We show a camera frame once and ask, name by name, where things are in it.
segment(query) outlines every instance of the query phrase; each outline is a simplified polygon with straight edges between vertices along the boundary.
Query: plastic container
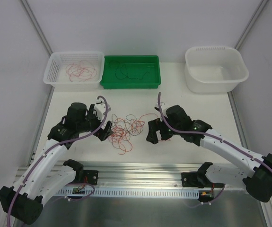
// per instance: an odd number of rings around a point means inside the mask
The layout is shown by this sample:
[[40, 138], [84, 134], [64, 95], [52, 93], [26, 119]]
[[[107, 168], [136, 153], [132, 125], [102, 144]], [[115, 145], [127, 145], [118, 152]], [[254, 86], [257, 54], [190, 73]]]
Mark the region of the plastic container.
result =
[[196, 93], [231, 91], [249, 75], [241, 54], [231, 47], [192, 47], [185, 61], [187, 87]]
[[155, 55], [105, 56], [100, 83], [105, 89], [158, 88], [159, 57]]
[[88, 91], [98, 88], [103, 75], [102, 52], [55, 52], [44, 72], [44, 83], [60, 91]]

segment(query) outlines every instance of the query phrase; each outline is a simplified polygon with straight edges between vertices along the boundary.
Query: white plastic bin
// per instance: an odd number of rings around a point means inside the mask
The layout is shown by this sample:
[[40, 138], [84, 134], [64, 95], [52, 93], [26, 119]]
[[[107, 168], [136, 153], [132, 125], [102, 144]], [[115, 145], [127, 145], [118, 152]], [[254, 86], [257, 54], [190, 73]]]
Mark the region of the white plastic bin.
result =
[[44, 83], [60, 91], [98, 88], [104, 69], [102, 52], [55, 52], [44, 72]]
[[192, 47], [185, 61], [187, 87], [196, 93], [231, 91], [249, 75], [241, 54], [231, 47]]

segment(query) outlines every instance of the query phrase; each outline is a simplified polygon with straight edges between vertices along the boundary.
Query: white table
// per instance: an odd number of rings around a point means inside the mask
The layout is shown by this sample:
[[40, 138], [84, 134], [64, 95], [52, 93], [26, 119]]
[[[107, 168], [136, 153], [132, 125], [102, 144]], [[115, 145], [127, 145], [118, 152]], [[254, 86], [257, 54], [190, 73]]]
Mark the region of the white table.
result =
[[[100, 88], [92, 92], [57, 92], [55, 90], [36, 153], [41, 151], [50, 129], [66, 115], [71, 103], [82, 102], [89, 107], [95, 102], [98, 95], [103, 95], [112, 108], [108, 120], [111, 119], [111, 114], [116, 114], [121, 118], [133, 114], [139, 118], [148, 113], [158, 114], [154, 110], [154, 106], [159, 91], [161, 91], [163, 102], [170, 105], [180, 105], [192, 119], [205, 121], [226, 138], [240, 144], [226, 93], [208, 95], [192, 93], [186, 86], [184, 64], [182, 63], [160, 63], [160, 70], [162, 82], [158, 89], [104, 90]], [[170, 141], [159, 142], [156, 145], [146, 142], [147, 121], [155, 118], [156, 116], [153, 114], [142, 118], [145, 121], [144, 130], [140, 135], [131, 138], [133, 149], [125, 155], [119, 155], [118, 153], [122, 153], [122, 151], [115, 149], [108, 140], [101, 142], [92, 136], [75, 142], [69, 152], [62, 157], [62, 160], [71, 158], [77, 161], [156, 164], [200, 164], [206, 161], [227, 163], [222, 157], [187, 143], [179, 136], [174, 136]]]

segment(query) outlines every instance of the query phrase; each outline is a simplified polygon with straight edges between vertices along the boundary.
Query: green plastic bin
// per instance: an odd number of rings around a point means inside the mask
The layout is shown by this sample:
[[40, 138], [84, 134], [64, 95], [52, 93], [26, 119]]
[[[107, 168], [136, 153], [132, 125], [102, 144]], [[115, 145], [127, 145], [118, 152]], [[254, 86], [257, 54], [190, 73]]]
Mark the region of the green plastic bin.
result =
[[158, 88], [161, 84], [159, 57], [155, 55], [105, 56], [104, 89]]

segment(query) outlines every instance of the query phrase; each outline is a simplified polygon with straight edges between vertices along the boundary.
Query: pile of red string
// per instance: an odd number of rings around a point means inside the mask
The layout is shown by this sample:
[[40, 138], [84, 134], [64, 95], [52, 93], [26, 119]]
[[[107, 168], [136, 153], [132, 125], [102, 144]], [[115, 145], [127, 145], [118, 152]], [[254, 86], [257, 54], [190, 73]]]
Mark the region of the pile of red string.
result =
[[156, 115], [155, 113], [148, 113], [139, 119], [133, 114], [127, 115], [125, 119], [118, 118], [115, 114], [112, 115], [111, 122], [113, 123], [112, 131], [114, 133], [108, 139], [114, 148], [124, 151], [124, 153], [119, 153], [119, 155], [124, 155], [132, 150], [131, 136], [137, 136], [143, 132], [145, 121], [142, 121], [141, 118], [149, 114]]
[[95, 66], [87, 60], [69, 64], [65, 70], [71, 82], [85, 82], [97, 75]]

